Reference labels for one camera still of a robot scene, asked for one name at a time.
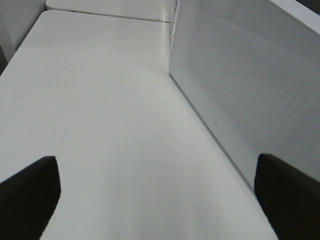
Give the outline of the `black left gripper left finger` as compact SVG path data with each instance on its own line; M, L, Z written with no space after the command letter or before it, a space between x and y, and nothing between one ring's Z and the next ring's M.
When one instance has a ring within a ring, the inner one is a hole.
M0 184L0 238L39 240L61 196L55 156L45 156Z

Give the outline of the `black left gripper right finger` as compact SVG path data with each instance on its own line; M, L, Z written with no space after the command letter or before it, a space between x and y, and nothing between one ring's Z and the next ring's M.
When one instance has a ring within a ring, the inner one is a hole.
M258 156L254 194L279 240L320 238L320 183L272 154Z

